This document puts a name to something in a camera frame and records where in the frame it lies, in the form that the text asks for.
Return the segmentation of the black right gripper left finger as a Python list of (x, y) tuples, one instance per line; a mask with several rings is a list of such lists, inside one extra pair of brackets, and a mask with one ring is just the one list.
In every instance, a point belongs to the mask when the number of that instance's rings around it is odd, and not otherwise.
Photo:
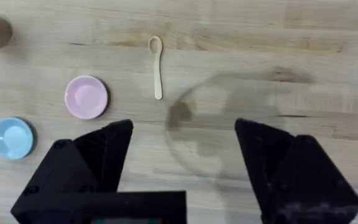
[(90, 200), (117, 192), (133, 128), (125, 119), (55, 141), (11, 214), (19, 223), (89, 223)]

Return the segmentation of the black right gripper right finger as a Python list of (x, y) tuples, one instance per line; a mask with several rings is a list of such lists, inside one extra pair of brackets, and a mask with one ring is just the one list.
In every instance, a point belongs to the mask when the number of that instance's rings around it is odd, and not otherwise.
[(319, 142), (239, 118), (235, 131), (266, 224), (348, 224), (358, 195)]

